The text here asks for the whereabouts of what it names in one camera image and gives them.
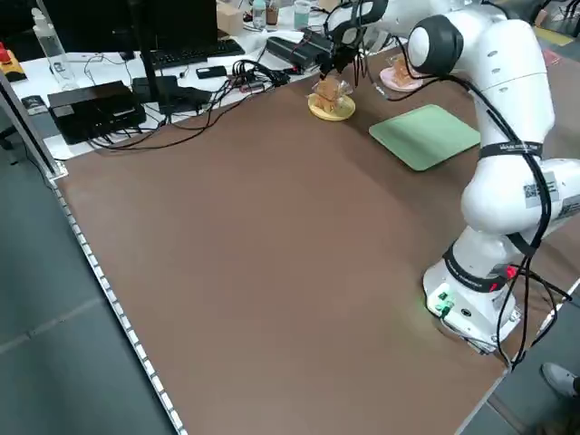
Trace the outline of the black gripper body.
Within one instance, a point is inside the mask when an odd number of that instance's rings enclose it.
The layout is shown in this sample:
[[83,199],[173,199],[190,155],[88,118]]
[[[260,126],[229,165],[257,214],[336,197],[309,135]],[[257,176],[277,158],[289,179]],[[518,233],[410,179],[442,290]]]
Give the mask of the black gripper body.
[[354,62],[359,50],[356,46],[348,44],[335,44],[330,55],[331,71],[334,71],[336,66],[343,66],[344,69]]

